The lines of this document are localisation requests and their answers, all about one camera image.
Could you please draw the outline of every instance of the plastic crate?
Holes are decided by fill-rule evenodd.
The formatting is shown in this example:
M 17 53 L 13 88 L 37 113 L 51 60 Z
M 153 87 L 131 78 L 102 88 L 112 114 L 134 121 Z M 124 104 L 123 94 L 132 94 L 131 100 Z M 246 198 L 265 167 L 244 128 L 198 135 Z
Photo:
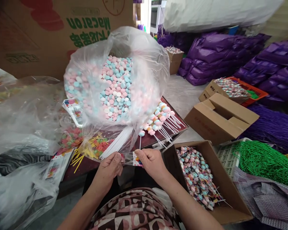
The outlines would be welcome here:
M 252 141 L 252 140 L 249 138 L 243 138 L 230 142 L 228 144 L 221 145 L 221 148 L 217 153 L 220 162 L 223 164 L 225 171 L 227 172 L 227 174 L 231 179 L 234 178 L 235 167 L 239 166 L 239 157 L 240 157 L 239 152 L 235 153 L 235 155 L 237 155 L 238 157 L 234 156 L 232 149 L 238 142 L 245 142 L 245 141 Z
M 250 104 L 253 104 L 255 101 L 258 101 L 259 99 L 269 95 L 265 91 L 263 91 L 261 89 L 258 89 L 258 88 L 254 87 L 254 86 L 251 86 L 248 83 L 245 83 L 244 81 L 241 81 L 238 78 L 230 77 L 230 79 L 233 80 L 233 81 L 237 81 L 240 84 L 240 86 L 242 88 L 244 88 L 245 90 L 254 91 L 256 93 L 256 95 L 258 96 L 257 99 L 249 98 L 246 102 L 243 102 L 241 105 L 243 105 L 244 107 L 248 107 Z

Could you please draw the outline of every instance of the green tinsel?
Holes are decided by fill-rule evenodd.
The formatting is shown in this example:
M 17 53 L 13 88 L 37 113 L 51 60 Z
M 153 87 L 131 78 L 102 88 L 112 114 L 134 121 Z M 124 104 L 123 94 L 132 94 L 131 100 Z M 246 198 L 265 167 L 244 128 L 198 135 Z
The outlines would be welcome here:
M 242 171 L 288 185 L 288 158 L 268 144 L 239 142 L 233 146 L 233 152 L 240 153 L 239 168 Z
M 253 99 L 257 99 L 258 98 L 258 95 L 253 90 L 247 90 L 247 91 L 251 95 L 251 98 L 253 98 Z

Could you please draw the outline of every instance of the person's left hand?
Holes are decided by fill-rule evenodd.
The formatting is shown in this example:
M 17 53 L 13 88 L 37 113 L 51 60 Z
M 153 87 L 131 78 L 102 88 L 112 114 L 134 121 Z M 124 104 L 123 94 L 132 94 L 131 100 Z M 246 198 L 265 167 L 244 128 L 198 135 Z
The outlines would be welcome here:
M 123 172 L 121 160 L 122 156 L 119 152 L 114 152 L 102 160 L 90 188 L 98 194 L 107 194 L 112 186 L 113 179 Z

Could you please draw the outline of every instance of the hand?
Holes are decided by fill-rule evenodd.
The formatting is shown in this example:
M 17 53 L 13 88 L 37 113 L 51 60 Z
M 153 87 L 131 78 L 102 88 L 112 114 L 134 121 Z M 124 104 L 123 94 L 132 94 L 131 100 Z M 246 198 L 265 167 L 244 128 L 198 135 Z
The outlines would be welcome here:
M 166 169 L 161 152 L 155 149 L 137 149 L 134 151 L 146 172 L 162 187 L 162 182 L 171 174 Z
M 121 163 L 122 156 L 119 152 L 114 152 L 101 161 L 93 182 L 89 189 L 93 189 L 97 194 L 107 194 L 110 190 L 113 179 L 123 172 Z

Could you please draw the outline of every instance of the open cardboard box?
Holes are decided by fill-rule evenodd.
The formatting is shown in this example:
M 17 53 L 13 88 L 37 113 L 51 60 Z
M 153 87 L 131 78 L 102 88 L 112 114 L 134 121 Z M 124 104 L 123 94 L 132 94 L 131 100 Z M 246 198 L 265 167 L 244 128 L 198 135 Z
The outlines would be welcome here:
M 199 101 L 203 102 L 207 100 L 209 97 L 214 95 L 215 93 L 219 93 L 223 95 L 224 97 L 229 98 L 230 100 L 237 102 L 238 104 L 242 104 L 243 102 L 247 101 L 251 95 L 247 93 L 247 96 L 241 96 L 241 97 L 229 97 L 229 95 L 217 84 L 212 80 L 207 87 L 205 88 L 204 92 L 199 96 Z
M 226 202 L 232 206 L 229 207 L 225 202 L 217 204 L 211 215 L 222 225 L 240 223 L 253 219 L 253 216 L 240 196 L 237 188 L 227 175 L 223 165 L 219 161 L 209 141 L 185 142 L 171 146 L 164 153 L 164 161 L 169 172 L 175 179 L 189 192 L 181 165 L 176 153 L 176 149 L 182 146 L 195 147 L 206 160 L 213 175 L 213 183 L 218 188 L 220 194 L 226 199 Z
M 168 52 L 168 55 L 170 59 L 170 75 L 177 74 L 182 57 L 183 57 L 183 53 L 172 54 Z
M 259 115 L 215 93 L 196 104 L 184 119 L 187 124 L 213 145 L 237 138 Z

